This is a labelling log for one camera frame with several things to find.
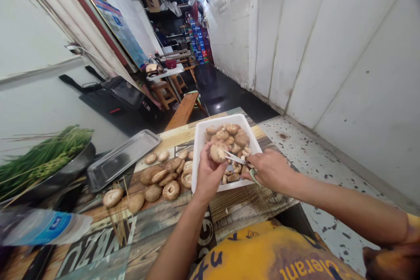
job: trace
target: wooden stool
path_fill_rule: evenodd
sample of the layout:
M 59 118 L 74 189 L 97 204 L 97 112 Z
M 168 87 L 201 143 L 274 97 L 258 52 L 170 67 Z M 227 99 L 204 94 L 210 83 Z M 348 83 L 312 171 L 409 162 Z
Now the wooden stool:
M 195 105 L 200 107 L 204 115 L 208 117 L 206 111 L 201 106 L 197 98 L 198 98 L 198 92 L 185 94 L 184 98 L 182 99 L 181 104 L 179 105 L 178 109 L 173 115 L 171 121 L 166 126 L 165 131 L 172 130 L 172 129 L 185 125 L 188 122 Z
M 194 82 L 197 83 L 196 76 L 194 75 L 194 68 L 195 67 L 196 66 L 186 67 L 186 68 L 184 68 L 184 71 L 189 70 L 191 72 L 192 78 L 194 79 Z
M 182 94 L 182 88 L 183 87 L 186 87 L 186 85 L 185 85 L 184 79 L 182 78 L 181 75 L 179 75 L 179 77 L 181 78 L 182 83 L 181 84 L 179 83 L 179 81 L 178 81 L 178 75 L 179 74 L 173 74 L 173 75 L 171 75 L 171 79 L 174 82 L 174 85 L 175 85 L 176 89 L 178 90 L 178 93 L 179 94 Z
M 162 103 L 162 105 L 165 107 L 166 110 L 169 110 L 169 104 L 172 103 L 173 101 L 177 101 L 178 99 L 176 98 L 176 95 L 174 93 L 174 91 L 172 90 L 172 88 L 169 86 L 169 84 L 166 81 L 161 81 L 159 83 L 155 83 L 152 85 L 152 90 L 153 92 L 155 92 L 158 100 L 160 103 Z

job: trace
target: hand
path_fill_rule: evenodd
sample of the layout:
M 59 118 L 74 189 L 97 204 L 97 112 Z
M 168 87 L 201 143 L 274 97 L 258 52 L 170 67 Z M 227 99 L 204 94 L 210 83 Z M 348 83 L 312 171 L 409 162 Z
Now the hand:
M 289 166 L 287 159 L 281 153 L 265 149 L 264 153 L 250 155 L 247 160 L 258 171 L 255 179 L 261 185 L 270 188 L 272 191 L 290 195 L 294 177 L 298 173 Z M 249 173 L 244 173 L 241 177 L 253 180 Z
M 194 199 L 208 205 L 210 200 L 216 195 L 223 174 L 229 162 L 216 164 L 210 157 L 210 147 L 213 142 L 207 143 L 200 152 L 200 163 L 198 164 L 197 187 Z

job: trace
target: metal tray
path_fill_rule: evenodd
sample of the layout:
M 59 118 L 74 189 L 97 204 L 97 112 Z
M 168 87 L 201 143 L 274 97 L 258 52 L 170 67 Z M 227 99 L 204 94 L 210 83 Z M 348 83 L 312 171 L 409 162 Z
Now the metal tray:
M 90 191 L 92 193 L 100 191 L 160 142 L 158 135 L 145 129 L 93 163 L 87 169 Z
M 70 185 L 81 172 L 83 172 L 95 158 L 96 149 L 92 142 L 88 145 L 66 166 L 60 169 L 54 175 L 35 185 L 23 195 L 14 201 L 14 205 L 28 203 L 34 200 L 40 200 L 60 191 Z M 14 197 L 4 200 L 0 205 L 9 203 Z

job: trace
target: black floor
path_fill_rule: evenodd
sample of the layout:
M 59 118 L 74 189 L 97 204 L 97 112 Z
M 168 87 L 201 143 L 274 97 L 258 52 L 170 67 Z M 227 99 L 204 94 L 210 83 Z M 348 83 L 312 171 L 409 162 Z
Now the black floor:
M 206 105 L 210 115 L 225 112 L 229 109 L 242 107 L 242 109 L 255 122 L 278 116 L 279 113 L 261 101 L 251 92 L 218 71 L 213 65 L 205 64 L 196 66 L 195 76 L 197 85 L 189 71 L 182 73 L 182 78 L 188 86 L 188 90 L 198 90 L 201 100 Z M 204 118 L 201 112 L 193 112 L 190 122 Z

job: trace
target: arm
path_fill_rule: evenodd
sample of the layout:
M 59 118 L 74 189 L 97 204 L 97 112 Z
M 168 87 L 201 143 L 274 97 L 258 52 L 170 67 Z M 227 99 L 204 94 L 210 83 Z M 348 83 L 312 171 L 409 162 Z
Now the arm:
M 157 256 L 147 274 L 147 280 L 181 280 L 188 276 L 191 263 L 195 258 L 207 205 L 216 194 L 228 166 L 227 163 L 216 165 L 209 159 L 208 154 L 212 144 L 209 142 L 200 153 L 196 192 Z
M 270 149 L 248 160 L 258 170 L 255 178 L 262 185 L 323 209 L 379 246 L 404 243 L 408 237 L 407 214 L 399 209 L 295 172 L 280 153 Z M 252 180 L 249 174 L 243 177 Z

